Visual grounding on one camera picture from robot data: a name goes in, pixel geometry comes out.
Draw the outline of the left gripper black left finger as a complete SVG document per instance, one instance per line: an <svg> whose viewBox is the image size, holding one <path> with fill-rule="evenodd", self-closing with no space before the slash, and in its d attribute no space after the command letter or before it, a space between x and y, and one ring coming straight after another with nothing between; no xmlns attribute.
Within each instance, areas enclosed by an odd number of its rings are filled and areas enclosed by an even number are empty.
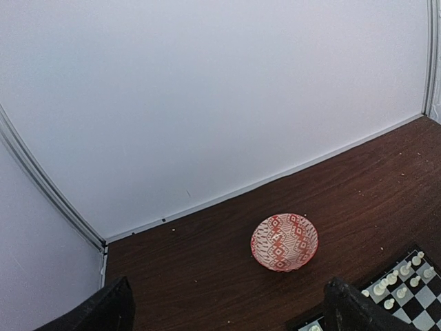
<svg viewBox="0 0 441 331"><path fill-rule="evenodd" d="M127 277L119 277L83 303L36 331L132 330L134 297Z"/></svg>

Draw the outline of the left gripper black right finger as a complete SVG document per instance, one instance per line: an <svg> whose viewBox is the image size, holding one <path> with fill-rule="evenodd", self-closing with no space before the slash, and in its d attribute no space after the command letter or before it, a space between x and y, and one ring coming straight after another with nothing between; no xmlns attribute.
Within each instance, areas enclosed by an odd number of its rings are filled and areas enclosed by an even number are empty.
<svg viewBox="0 0 441 331"><path fill-rule="evenodd" d="M401 331L415 330L365 297L353 285L338 277L325 286L323 315L326 330Z"/></svg>

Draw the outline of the black and white chessboard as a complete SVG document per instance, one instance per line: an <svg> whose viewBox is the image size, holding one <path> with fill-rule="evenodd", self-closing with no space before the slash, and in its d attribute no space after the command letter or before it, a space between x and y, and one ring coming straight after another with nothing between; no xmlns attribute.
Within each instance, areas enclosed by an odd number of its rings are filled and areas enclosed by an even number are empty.
<svg viewBox="0 0 441 331"><path fill-rule="evenodd" d="M419 266L411 266L407 276L400 274L400 267L411 261L419 251L424 252L424 258ZM434 275L430 279L423 276L424 270L433 266ZM394 285L388 285L382 296L373 293L374 285L392 273L394 270L399 272L398 281ZM421 280L416 288L410 286L410 280L416 276ZM420 246L413 244L401 249L393 258L383 263L378 270L359 281L356 284L360 291L368 290L369 299L376 305L384 309L384 302L387 299L395 299L394 306L386 310L393 316L411 324L419 330L439 330L440 329L440 253L435 251L426 252ZM406 287L407 293L403 299L396 296L398 289Z"/></svg>

